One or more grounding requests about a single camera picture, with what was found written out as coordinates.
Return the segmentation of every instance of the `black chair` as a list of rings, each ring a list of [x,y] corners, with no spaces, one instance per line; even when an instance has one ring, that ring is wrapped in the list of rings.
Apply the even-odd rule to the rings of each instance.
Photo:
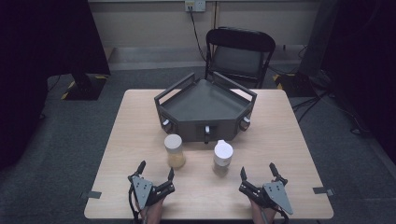
[[[274,53],[274,39],[259,31],[219,27],[206,34],[207,75],[213,72],[230,79],[254,83],[261,89],[269,62]]]

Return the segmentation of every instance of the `stand base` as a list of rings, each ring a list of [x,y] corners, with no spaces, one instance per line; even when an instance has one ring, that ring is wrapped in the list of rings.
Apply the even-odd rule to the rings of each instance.
[[[286,92],[288,97],[315,97],[317,94],[311,86],[309,77],[302,74],[275,75],[278,89]]]
[[[82,90],[78,87],[75,81],[73,81],[69,88],[62,96],[62,100],[83,100],[83,101],[95,101],[98,100],[102,88],[105,86],[107,77],[105,76],[93,76],[89,77],[91,86],[88,89]]]

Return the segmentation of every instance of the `power outlet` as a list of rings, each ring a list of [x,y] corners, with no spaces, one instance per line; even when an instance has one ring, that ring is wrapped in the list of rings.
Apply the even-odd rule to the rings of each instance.
[[[206,3],[205,0],[188,0],[184,1],[184,10],[189,11],[189,7],[193,12],[205,12]]]

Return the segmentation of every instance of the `wooden table top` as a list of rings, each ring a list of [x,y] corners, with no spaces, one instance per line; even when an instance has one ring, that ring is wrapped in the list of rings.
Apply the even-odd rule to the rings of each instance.
[[[162,91],[125,92],[92,186],[92,191],[102,195],[88,200],[85,217],[132,219],[127,177],[141,161],[147,163],[142,174],[145,179],[157,186],[167,180],[166,133],[154,104],[154,97]],[[250,127],[228,142],[233,146],[233,158],[226,176],[212,170],[216,142],[183,143],[186,163],[175,170],[176,191],[163,203],[163,219],[251,219],[248,197],[238,190],[240,171],[244,166],[247,181],[260,187],[273,179],[270,162],[289,180],[286,192],[294,212],[290,218],[333,216],[327,195],[313,191],[322,183],[286,93],[253,91],[258,96]]]

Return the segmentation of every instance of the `gray carpet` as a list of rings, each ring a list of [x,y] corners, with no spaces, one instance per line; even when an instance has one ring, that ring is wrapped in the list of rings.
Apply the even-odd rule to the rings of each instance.
[[[276,68],[290,71],[293,66]],[[202,77],[204,71],[203,67],[113,71],[97,101],[60,100],[73,80],[61,76],[49,92],[43,110],[46,117],[23,157],[0,172],[0,224],[130,223],[88,220],[83,214],[86,200],[79,198],[81,192],[92,188],[122,96],[129,89],[164,89],[190,72]],[[267,74],[265,89],[276,87],[274,74]],[[56,80],[51,77],[49,87]],[[290,103],[297,105],[305,100],[290,98]],[[296,111],[296,118],[306,109]],[[375,140],[351,133],[354,122],[327,95],[300,125],[324,186],[335,192],[330,197],[334,217],[319,222],[395,223],[396,180],[378,158]]]

